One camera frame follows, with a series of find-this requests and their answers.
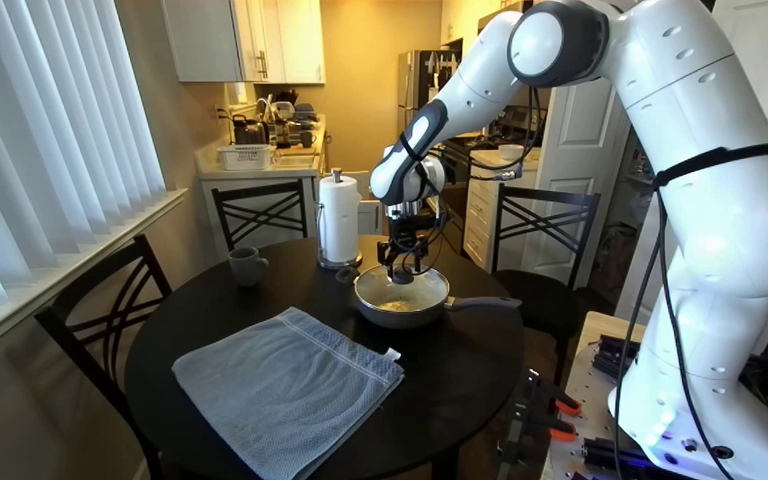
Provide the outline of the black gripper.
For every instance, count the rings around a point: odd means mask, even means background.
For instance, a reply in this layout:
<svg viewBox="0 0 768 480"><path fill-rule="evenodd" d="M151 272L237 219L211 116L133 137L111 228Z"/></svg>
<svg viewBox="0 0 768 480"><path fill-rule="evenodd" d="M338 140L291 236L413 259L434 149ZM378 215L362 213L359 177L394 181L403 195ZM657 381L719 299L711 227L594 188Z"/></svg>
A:
<svg viewBox="0 0 768 480"><path fill-rule="evenodd" d="M429 268L429 236L439 227L439 213L425 201L387 205L387 240L375 244L378 263L391 272L401 255L411 259L419 276Z"/></svg>

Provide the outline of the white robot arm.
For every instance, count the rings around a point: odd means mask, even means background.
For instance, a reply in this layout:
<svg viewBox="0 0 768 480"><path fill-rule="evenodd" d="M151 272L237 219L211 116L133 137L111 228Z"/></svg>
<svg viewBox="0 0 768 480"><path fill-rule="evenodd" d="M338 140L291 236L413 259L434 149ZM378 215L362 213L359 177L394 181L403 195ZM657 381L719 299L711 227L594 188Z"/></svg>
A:
<svg viewBox="0 0 768 480"><path fill-rule="evenodd" d="M425 151L499 116L522 84L605 77L654 168L678 241L638 357L609 393L627 436L693 480L768 480L768 408L742 371L768 317L768 120L698 0L542 0L495 16L385 151L374 195L439 185Z"/></svg>

